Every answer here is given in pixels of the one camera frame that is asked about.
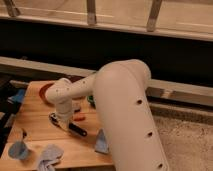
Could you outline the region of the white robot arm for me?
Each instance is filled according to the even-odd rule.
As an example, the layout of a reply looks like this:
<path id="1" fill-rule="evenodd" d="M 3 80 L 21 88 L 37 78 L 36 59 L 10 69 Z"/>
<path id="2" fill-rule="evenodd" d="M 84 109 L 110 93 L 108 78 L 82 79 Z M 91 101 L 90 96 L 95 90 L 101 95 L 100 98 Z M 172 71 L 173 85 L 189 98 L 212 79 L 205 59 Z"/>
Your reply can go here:
<path id="1" fill-rule="evenodd" d="M 116 171 L 170 171 L 147 101 L 149 67 L 138 59 L 111 62 L 79 81 L 56 81 L 45 93 L 67 129 L 72 100 L 92 95 Z"/>

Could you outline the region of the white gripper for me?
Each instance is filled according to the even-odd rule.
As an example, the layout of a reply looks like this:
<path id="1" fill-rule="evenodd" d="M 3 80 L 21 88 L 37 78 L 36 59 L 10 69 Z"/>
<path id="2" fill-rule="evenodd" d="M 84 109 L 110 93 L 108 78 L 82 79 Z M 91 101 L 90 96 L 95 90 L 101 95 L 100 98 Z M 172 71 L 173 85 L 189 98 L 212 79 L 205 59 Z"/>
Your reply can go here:
<path id="1" fill-rule="evenodd" d="M 62 130 L 64 131 L 69 130 L 69 122 L 72 115 L 73 115 L 72 111 L 68 111 L 65 113 L 60 113 L 59 111 L 56 112 L 56 117 Z"/>

